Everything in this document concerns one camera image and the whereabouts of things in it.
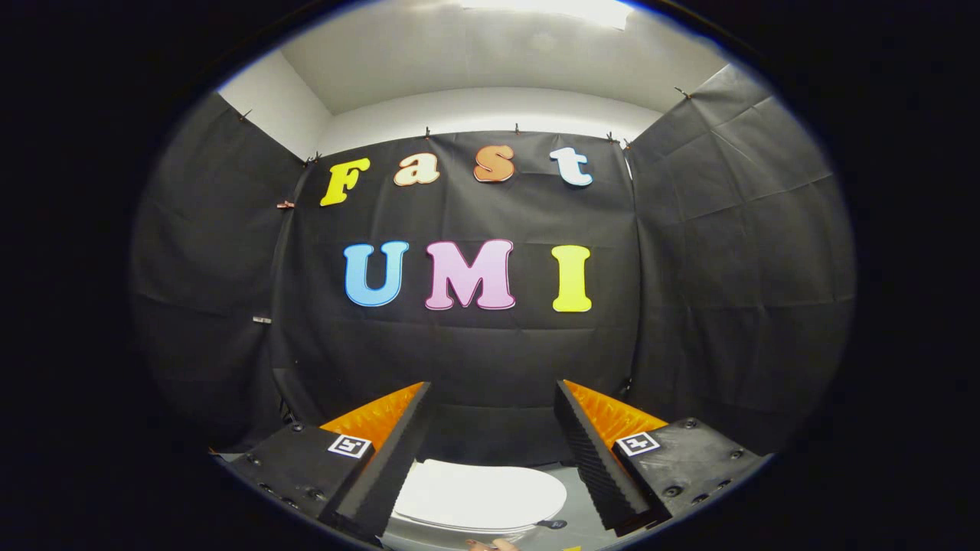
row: white ceiling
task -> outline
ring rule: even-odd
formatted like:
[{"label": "white ceiling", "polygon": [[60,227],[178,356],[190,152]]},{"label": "white ceiling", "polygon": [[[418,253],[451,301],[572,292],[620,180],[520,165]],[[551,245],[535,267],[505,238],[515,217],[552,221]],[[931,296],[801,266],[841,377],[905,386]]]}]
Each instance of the white ceiling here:
[{"label": "white ceiling", "polygon": [[382,0],[327,20],[282,53],[334,115],[426,92],[555,88],[668,111],[727,63],[661,16],[625,30],[564,15],[464,10],[458,0]]}]

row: foam letter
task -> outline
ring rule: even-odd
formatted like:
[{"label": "foam letter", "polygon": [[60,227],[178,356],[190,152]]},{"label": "foam letter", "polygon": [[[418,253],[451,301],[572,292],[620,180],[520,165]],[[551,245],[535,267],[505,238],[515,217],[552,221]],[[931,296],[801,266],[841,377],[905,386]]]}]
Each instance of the foam letter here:
[{"label": "foam letter", "polygon": [[514,175],[514,150],[509,145],[488,145],[476,152],[473,175],[477,181],[504,181]]},{"label": "foam letter", "polygon": [[552,151],[551,158],[558,160],[558,172],[564,181],[572,185],[592,183],[592,175],[584,175],[578,166],[579,163],[584,165],[589,162],[585,155],[575,153],[575,150],[570,147],[563,147]]},{"label": "foam letter", "polygon": [[585,259],[589,249],[578,245],[561,245],[552,249],[558,259],[558,298],[552,303],[556,312],[588,312],[592,301],[585,296]]},{"label": "foam letter", "polygon": [[381,245],[381,252],[387,257],[384,285],[371,289],[368,288],[368,257],[374,252],[374,247],[359,244],[344,249],[344,256],[347,257],[344,289],[347,296],[361,306],[383,306],[395,300],[402,290],[402,255],[407,250],[409,244],[405,241],[388,241]]},{"label": "foam letter", "polygon": [[507,310],[517,302],[507,281],[507,259],[514,244],[506,239],[491,239],[480,247],[472,266],[466,264],[460,247],[452,241],[437,241],[425,249],[432,257],[432,296],[425,300],[429,310],[453,307],[449,284],[464,308],[469,306],[476,285],[483,281],[483,292],[476,305],[484,310]]},{"label": "foam letter", "polygon": [[370,161],[367,157],[330,167],[330,183],[326,186],[326,195],[319,200],[319,205],[325,207],[343,203],[347,199],[344,189],[353,189],[358,182],[358,171],[366,171],[368,168]]},{"label": "foam letter", "polygon": [[395,174],[395,185],[432,183],[439,177],[435,170],[436,162],[435,155],[431,153],[416,153],[402,159],[398,164],[402,169]]}]

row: ceiling light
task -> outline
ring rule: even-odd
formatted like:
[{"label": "ceiling light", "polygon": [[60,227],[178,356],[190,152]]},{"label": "ceiling light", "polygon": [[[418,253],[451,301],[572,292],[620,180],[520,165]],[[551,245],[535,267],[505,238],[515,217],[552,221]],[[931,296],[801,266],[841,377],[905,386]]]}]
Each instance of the ceiling light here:
[{"label": "ceiling light", "polygon": [[633,11],[614,0],[460,0],[460,4],[464,10],[563,14],[619,30],[626,29],[626,16]]}]

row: white wall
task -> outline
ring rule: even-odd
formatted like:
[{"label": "white wall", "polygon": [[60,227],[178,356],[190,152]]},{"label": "white wall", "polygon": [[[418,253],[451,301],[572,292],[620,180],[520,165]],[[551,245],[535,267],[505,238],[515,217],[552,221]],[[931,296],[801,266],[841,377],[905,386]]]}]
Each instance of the white wall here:
[{"label": "white wall", "polygon": [[612,137],[625,145],[661,113],[611,99],[545,88],[464,88],[385,101],[330,118],[321,155],[390,139],[473,130],[521,130]]},{"label": "white wall", "polygon": [[275,50],[218,89],[239,113],[300,159],[313,157],[330,112]]}]

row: orange gripper part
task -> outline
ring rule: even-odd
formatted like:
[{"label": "orange gripper part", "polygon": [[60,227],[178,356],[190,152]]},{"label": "orange gripper part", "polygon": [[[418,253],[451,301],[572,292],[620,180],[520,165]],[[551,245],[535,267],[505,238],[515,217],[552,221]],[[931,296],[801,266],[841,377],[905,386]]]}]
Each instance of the orange gripper part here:
[{"label": "orange gripper part", "polygon": [[421,382],[396,390],[360,408],[330,421],[320,428],[348,436],[366,438],[374,444],[374,451],[381,449],[384,441],[402,418],[405,409],[422,387]]},{"label": "orange gripper part", "polygon": [[570,380],[563,382],[582,406],[585,415],[606,444],[606,449],[613,449],[613,444],[623,436],[667,426],[666,421],[591,388],[575,384]]}]

